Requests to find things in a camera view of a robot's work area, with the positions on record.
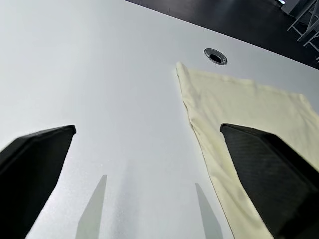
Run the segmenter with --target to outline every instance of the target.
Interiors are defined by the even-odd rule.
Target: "black floor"
[[[287,28],[294,19],[275,0],[128,0],[149,9],[220,32],[319,69],[311,46],[297,42]]]

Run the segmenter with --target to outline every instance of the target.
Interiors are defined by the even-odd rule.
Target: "yellow towel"
[[[318,115],[302,94],[187,69],[182,63],[177,64],[177,74],[190,123],[235,238],[273,238],[238,179],[220,125],[273,133],[318,170]]]

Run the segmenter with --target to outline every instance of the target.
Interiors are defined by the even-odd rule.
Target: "white table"
[[[196,183],[212,224],[232,238],[187,119],[177,61],[302,92],[319,112],[318,70],[122,0],[2,0],[0,35],[0,147],[77,128],[28,239],[74,239],[102,175],[100,239],[204,239]],[[228,64],[210,62],[207,47]]]

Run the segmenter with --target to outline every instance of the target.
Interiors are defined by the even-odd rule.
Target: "metal ring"
[[[204,50],[205,55],[208,57],[208,59],[218,65],[226,65],[227,64],[227,58],[224,56],[223,53],[212,49],[212,48],[206,48]]]

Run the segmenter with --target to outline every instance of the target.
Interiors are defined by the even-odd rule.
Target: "metal stand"
[[[317,16],[317,11],[319,11],[319,0],[313,0],[307,7],[305,7],[305,10],[297,17],[296,21],[287,29],[287,31],[292,28],[300,35],[297,41],[304,40],[304,38],[308,36],[312,30],[316,29],[319,26],[319,17]],[[300,19],[308,12],[311,13],[310,21],[308,23],[306,31],[304,33],[301,33],[295,28],[295,24],[298,23]]]

